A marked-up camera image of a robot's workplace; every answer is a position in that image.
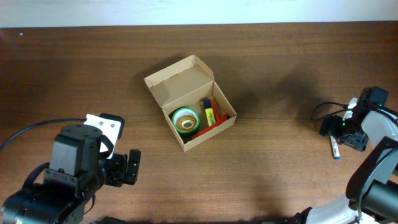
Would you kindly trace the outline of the blue whiteboard marker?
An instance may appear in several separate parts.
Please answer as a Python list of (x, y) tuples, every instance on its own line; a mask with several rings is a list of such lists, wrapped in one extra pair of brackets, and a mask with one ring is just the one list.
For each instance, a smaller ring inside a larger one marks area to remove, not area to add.
[(340, 159), (340, 152), (338, 149), (338, 143), (336, 141), (336, 139), (333, 136), (330, 136), (330, 142), (331, 142), (331, 150), (333, 153), (333, 158), (338, 160)]

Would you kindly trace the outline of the yellow clear tape roll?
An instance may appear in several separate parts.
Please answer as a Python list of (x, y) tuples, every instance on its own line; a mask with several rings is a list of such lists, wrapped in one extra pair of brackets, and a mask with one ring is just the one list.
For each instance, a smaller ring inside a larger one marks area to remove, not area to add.
[(194, 130), (196, 125), (197, 119), (190, 115), (183, 115), (176, 122), (176, 127), (182, 131)]

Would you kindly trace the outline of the green tape roll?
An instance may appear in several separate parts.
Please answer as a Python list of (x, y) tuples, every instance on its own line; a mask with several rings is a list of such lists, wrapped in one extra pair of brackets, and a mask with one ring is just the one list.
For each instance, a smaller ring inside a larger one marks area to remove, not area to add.
[[(197, 119), (197, 125), (195, 126), (194, 130), (182, 131), (182, 130), (178, 129), (178, 127), (176, 127), (177, 120), (179, 119), (179, 117), (181, 117), (183, 115), (190, 115), (190, 116), (193, 116), (193, 117), (195, 117)], [(191, 133), (194, 133), (195, 131), (198, 130), (198, 127), (199, 127), (199, 124), (200, 124), (200, 117), (199, 117), (198, 113), (194, 109), (191, 109), (189, 107), (182, 107), (182, 108), (179, 108), (178, 110), (176, 110), (175, 113), (173, 114), (172, 123), (173, 123), (174, 127), (176, 128), (176, 130), (177, 130), (177, 132), (179, 134), (191, 134)]]

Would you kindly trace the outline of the brown cardboard box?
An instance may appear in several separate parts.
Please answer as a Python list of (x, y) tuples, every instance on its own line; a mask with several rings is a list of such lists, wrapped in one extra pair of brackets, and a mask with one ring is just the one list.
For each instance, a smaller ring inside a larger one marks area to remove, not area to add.
[[(183, 151), (201, 144), (209, 138), (231, 127), (237, 113), (215, 81), (212, 69), (196, 55), (190, 55), (144, 79), (149, 91), (160, 106)], [(207, 133), (191, 140), (197, 132), (209, 127), (203, 101), (212, 99), (219, 117), (228, 114), (230, 118)], [(172, 116), (182, 107), (194, 109), (199, 117), (198, 130), (191, 134), (179, 134), (172, 123)]]

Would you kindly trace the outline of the yellow highlighter with dark cap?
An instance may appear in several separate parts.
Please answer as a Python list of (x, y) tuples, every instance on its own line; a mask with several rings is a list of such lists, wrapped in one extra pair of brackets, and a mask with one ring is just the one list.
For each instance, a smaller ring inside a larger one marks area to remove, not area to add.
[(214, 114), (213, 107), (211, 105), (210, 99), (205, 99), (203, 101), (203, 105), (204, 105), (204, 108), (205, 108), (205, 113), (206, 113), (206, 118), (207, 118), (207, 121), (208, 121), (208, 125), (212, 126), (212, 125), (214, 125), (216, 123), (216, 118), (215, 118), (215, 114)]

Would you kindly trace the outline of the orange utility knife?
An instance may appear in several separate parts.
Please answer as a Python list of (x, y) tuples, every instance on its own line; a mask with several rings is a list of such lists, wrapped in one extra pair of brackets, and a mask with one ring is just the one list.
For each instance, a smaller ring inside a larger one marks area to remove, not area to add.
[(196, 134), (194, 134), (191, 137), (191, 140), (194, 140), (195, 138), (207, 133), (208, 131), (211, 131), (212, 129), (216, 128), (217, 126), (221, 125), (222, 123), (224, 123), (226, 120), (228, 120), (230, 118), (230, 116), (228, 114), (224, 114), (215, 124), (197, 132)]

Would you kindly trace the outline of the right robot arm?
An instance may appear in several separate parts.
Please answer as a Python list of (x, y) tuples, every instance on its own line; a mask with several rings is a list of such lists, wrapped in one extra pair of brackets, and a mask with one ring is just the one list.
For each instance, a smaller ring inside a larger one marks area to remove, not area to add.
[(291, 223), (395, 223), (397, 222), (397, 112), (386, 108), (388, 92), (365, 88), (341, 109), (320, 118), (320, 135), (332, 145), (372, 151), (358, 167), (338, 199), (296, 213)]

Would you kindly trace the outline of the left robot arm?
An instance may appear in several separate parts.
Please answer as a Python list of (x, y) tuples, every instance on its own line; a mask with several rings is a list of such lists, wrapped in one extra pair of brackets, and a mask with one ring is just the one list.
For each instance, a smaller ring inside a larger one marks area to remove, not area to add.
[(22, 188), (2, 205), (3, 223), (80, 223), (88, 202), (104, 185), (121, 187), (137, 181), (141, 152), (114, 151), (125, 120), (113, 114), (65, 118), (55, 137), (51, 160), (39, 165)]

